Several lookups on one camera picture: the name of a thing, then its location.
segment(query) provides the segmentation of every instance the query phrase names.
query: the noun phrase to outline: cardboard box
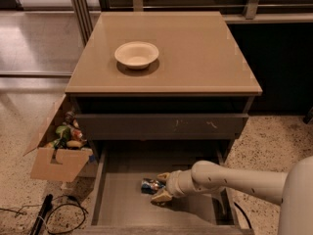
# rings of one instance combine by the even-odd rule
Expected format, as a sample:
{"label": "cardboard box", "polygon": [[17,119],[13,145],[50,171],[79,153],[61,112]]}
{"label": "cardboard box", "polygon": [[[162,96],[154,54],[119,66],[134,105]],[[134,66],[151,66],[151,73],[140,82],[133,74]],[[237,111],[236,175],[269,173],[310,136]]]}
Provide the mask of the cardboard box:
{"label": "cardboard box", "polygon": [[54,103],[47,118],[40,125],[28,145],[25,155],[37,150],[30,178],[51,181],[72,182],[77,176],[93,177],[98,163],[92,160],[90,151],[44,148],[48,142],[58,138],[56,129],[65,121],[65,113],[72,105],[68,96]]}

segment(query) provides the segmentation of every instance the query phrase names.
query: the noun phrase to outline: dark wall panel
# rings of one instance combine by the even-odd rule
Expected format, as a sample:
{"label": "dark wall panel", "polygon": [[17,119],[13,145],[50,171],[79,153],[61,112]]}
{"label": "dark wall panel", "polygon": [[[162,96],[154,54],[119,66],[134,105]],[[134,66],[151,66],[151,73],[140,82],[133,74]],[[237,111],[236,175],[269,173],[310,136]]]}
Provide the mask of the dark wall panel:
{"label": "dark wall panel", "polygon": [[251,110],[306,114],[313,106],[313,23],[229,27],[264,91]]}

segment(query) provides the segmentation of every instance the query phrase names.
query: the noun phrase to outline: cabinet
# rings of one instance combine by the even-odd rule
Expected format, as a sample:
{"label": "cabinet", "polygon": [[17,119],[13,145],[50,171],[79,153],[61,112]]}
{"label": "cabinet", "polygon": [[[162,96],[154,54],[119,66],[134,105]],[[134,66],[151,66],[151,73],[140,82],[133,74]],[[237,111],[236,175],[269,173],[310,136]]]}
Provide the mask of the cabinet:
{"label": "cabinet", "polygon": [[[114,51],[130,41],[155,44],[157,61],[141,71],[118,64]],[[227,190],[206,196],[203,213],[202,197],[162,210],[140,179],[199,159],[222,164],[261,92],[219,13],[102,13],[66,89],[100,161],[84,234],[251,234],[236,226]]]}

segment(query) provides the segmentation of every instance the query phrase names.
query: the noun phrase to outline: cabinet top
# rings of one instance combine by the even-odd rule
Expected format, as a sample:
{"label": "cabinet top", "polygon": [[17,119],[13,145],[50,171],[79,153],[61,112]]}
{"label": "cabinet top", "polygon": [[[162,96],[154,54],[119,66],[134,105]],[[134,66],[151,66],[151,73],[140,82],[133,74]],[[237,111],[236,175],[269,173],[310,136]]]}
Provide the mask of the cabinet top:
{"label": "cabinet top", "polygon": [[[118,63],[115,50],[150,42],[158,59],[144,70]],[[259,95],[262,89],[218,12],[102,13],[66,93]]]}

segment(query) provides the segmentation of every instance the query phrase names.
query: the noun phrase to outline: white bowl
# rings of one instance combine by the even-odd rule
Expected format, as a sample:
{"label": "white bowl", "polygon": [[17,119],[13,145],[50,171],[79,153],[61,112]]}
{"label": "white bowl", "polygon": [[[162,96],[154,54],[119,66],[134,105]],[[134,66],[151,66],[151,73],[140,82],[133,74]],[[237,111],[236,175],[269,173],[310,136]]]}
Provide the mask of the white bowl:
{"label": "white bowl", "polygon": [[114,55],[128,68],[142,70],[157,59],[158,49],[151,43],[136,41],[119,46]]}

